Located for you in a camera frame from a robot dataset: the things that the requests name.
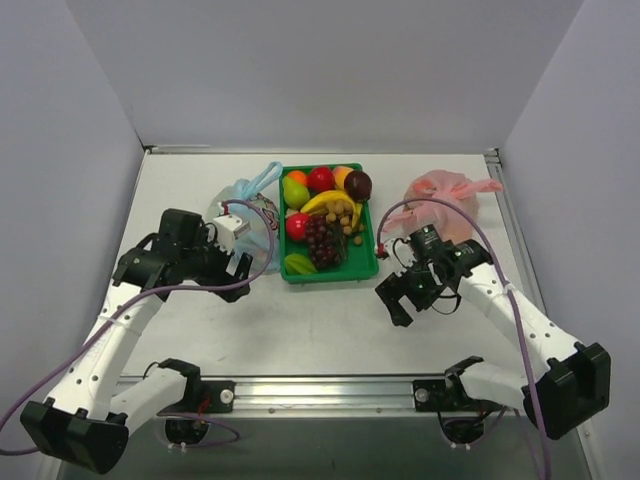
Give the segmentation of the pink plastic bag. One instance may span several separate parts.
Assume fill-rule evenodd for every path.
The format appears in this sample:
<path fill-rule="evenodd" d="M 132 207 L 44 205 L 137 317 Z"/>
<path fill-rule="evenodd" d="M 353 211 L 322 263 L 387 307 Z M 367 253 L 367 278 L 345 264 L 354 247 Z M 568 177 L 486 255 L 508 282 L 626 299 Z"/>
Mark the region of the pink plastic bag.
<path fill-rule="evenodd" d="M 477 196 L 502 191 L 503 185 L 494 179 L 472 180 L 462 173 L 432 170 L 410 183 L 403 199 L 414 202 L 390 214 L 382 231 L 408 236 L 421 227 L 433 225 L 443 240 L 459 244 L 472 238 L 473 227 L 449 204 L 476 220 L 480 209 Z"/>

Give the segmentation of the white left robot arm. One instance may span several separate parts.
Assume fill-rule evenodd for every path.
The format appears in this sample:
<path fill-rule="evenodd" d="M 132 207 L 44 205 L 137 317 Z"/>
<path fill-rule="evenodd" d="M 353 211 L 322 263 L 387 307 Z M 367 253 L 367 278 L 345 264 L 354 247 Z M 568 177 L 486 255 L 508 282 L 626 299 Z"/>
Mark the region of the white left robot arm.
<path fill-rule="evenodd" d="M 29 401 L 20 422 L 38 450 L 97 474 L 112 470 L 130 436 L 170 408 L 193 412 L 205 401 L 199 367 L 160 362 L 144 380 L 116 391 L 136 344 L 171 292 L 207 291 L 233 303 L 250 291 L 252 258 L 228 266 L 247 221 L 222 211 L 210 222 L 178 209 L 120 257 L 101 315 L 76 358 L 42 402 Z"/>

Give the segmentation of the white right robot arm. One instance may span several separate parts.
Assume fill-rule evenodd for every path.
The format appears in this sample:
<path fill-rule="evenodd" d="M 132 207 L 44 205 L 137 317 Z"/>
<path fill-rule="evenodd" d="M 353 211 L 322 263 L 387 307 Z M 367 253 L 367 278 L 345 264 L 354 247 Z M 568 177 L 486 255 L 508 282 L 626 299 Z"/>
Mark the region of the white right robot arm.
<path fill-rule="evenodd" d="M 523 356 L 522 373 L 471 356 L 444 373 L 432 404 L 465 409 L 490 403 L 525 411 L 547 438 L 558 440 L 610 402 L 611 357 L 599 344 L 586 345 L 562 330 L 500 274 L 490 252 L 475 240 L 442 240 L 435 228 L 409 236 L 413 263 L 391 273 L 376 288 L 393 325 L 413 319 L 407 299 L 424 311 L 450 290 L 473 305 Z"/>

